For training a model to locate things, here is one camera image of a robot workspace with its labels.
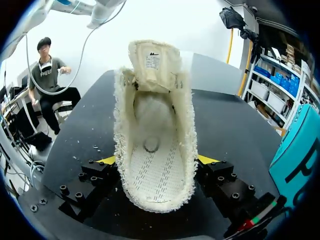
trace yellow pipe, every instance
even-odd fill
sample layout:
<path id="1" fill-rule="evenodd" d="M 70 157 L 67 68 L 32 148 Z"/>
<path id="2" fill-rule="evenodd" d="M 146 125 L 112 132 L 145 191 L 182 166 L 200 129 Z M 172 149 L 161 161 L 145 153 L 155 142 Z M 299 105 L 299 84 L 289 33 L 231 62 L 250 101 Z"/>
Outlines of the yellow pipe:
<path id="1" fill-rule="evenodd" d="M 232 46 L 232 40 L 234 38 L 234 29 L 231 28 L 231 38 L 230 38 L 230 42 L 229 42 L 229 50 L 228 50 L 228 56 L 226 57 L 226 63 L 229 63 L 229 59 L 230 59 L 230 53 L 231 53 L 231 46 Z"/>
<path id="2" fill-rule="evenodd" d="M 250 45 L 249 45 L 249 51 L 248 51 L 248 59 L 246 60 L 246 66 L 245 69 L 247 70 L 249 68 L 249 64 L 250 64 L 250 58 L 251 58 L 251 47 L 252 47 L 252 41 L 250 41 Z M 242 89 L 244 88 L 245 82 L 246 82 L 246 77 L 247 77 L 247 73 L 245 71 L 243 78 L 242 78 L 242 82 L 241 82 L 241 86 L 240 89 L 238 91 L 238 96 L 241 95 Z"/>

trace teal box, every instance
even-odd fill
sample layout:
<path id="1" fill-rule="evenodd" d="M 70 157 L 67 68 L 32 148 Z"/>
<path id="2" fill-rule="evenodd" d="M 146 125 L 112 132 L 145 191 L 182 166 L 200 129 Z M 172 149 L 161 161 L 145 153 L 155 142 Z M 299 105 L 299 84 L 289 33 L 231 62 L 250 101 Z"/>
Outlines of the teal box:
<path id="1" fill-rule="evenodd" d="M 279 193 L 294 208 L 320 157 L 320 116 L 309 104 L 300 105 L 271 162 L 269 173 Z"/>

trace man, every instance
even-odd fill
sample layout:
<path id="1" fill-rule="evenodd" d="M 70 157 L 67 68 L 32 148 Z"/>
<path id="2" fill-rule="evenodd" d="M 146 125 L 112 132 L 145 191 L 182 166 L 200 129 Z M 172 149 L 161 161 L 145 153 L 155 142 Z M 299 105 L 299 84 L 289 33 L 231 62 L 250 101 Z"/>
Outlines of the man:
<path id="1" fill-rule="evenodd" d="M 36 83 L 42 89 L 47 92 L 58 92 L 64 89 L 64 87 L 58 85 L 58 69 L 60 69 L 60 74 L 69 74 L 71 68 L 66 66 L 59 58 L 51 57 L 49 55 L 50 46 L 51 40 L 49 37 L 45 37 L 39 41 L 36 49 L 40 54 L 40 60 L 38 64 L 33 67 L 31 73 Z M 39 102 L 42 116 L 54 131 L 54 134 L 57 135 L 60 131 L 60 127 L 52 109 L 53 105 L 61 101 L 72 101 L 72 106 L 74 107 L 81 99 L 80 94 L 75 87 L 69 87 L 66 91 L 58 95 L 48 95 L 40 90 L 38 90 L 38 92 L 41 95 Z M 35 84 L 32 79 L 30 79 L 29 84 L 29 97 L 34 106 L 36 104 Z"/>

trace yellow pad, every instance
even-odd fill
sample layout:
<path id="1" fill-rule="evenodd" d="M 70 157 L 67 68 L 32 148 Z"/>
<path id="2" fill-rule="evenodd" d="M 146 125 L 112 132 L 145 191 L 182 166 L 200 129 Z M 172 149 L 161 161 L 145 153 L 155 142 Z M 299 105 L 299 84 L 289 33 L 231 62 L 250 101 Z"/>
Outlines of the yellow pad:
<path id="1" fill-rule="evenodd" d="M 202 156 L 202 155 L 198 155 L 198 159 L 203 163 L 203 164 L 210 164 L 210 163 L 217 163 L 220 162 L 218 160 L 206 157 L 206 156 Z"/>
<path id="2" fill-rule="evenodd" d="M 209 157 L 206 157 L 206 156 L 202 156 L 202 155 L 198 155 L 198 159 L 203 163 L 203 164 L 210 164 L 210 163 L 217 163 L 217 162 L 220 162 L 218 160 L 215 160 L 215 159 L 212 159 L 212 158 L 209 158 Z M 101 159 L 99 161 L 96 161 L 97 163 L 105 163 L 105 164 L 109 164 L 109 165 L 112 165 L 114 164 L 116 161 L 116 158 L 115 156 L 111 156 L 111 157 L 108 157 L 108 158 L 104 158 L 104 159 Z"/>
<path id="3" fill-rule="evenodd" d="M 112 164 L 115 163 L 115 161 L 116 161 L 116 157 L 115 156 L 111 156 L 111 157 L 104 158 L 104 159 L 101 159 L 99 161 L 96 161 L 96 163 L 105 163 L 105 164 L 112 165 Z"/>

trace black hair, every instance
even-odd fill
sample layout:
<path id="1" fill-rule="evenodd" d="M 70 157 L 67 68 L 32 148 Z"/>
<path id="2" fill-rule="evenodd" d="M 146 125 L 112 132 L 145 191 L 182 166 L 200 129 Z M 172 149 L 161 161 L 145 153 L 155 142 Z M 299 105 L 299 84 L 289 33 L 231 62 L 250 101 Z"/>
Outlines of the black hair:
<path id="1" fill-rule="evenodd" d="M 39 49 L 44 45 L 49 45 L 49 47 L 51 46 L 51 39 L 47 36 L 39 41 L 38 45 L 36 46 L 36 49 L 39 51 Z"/>

